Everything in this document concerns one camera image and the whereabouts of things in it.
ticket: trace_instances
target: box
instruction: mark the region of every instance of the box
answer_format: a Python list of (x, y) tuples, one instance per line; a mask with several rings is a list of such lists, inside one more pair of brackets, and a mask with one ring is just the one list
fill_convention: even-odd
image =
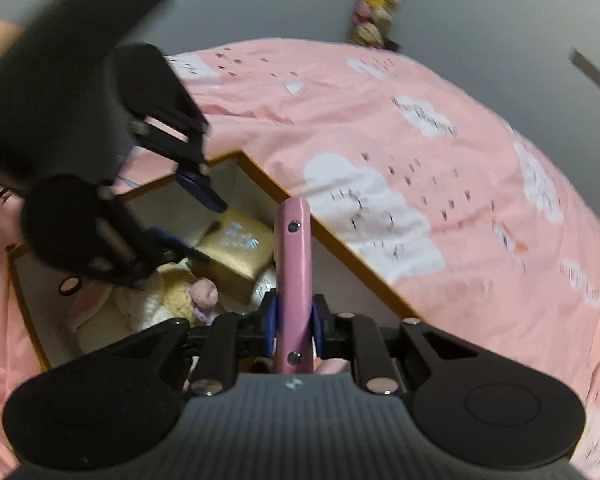
[[(278, 204), (288, 198), (281, 187), (243, 152), (211, 160), (209, 166), (214, 189), (232, 209), (272, 228)], [(142, 225), (167, 230), (192, 246), (217, 219), (171, 175), (129, 190), (122, 199)], [(332, 312), (366, 314), (379, 326), (396, 326), (399, 319), (415, 315), (395, 291), (315, 219), (312, 232), (314, 292), (325, 296)], [(43, 370), (80, 356), (74, 334), (66, 327), (75, 296), (60, 293), (61, 284), (74, 276), (42, 264), (26, 245), (10, 251), (9, 261), (18, 303)], [(270, 269), (262, 280), (256, 284), (255, 296), (270, 286)], [(225, 310), (240, 312), (256, 307), (253, 301), (243, 304), (224, 296), (221, 303)]]

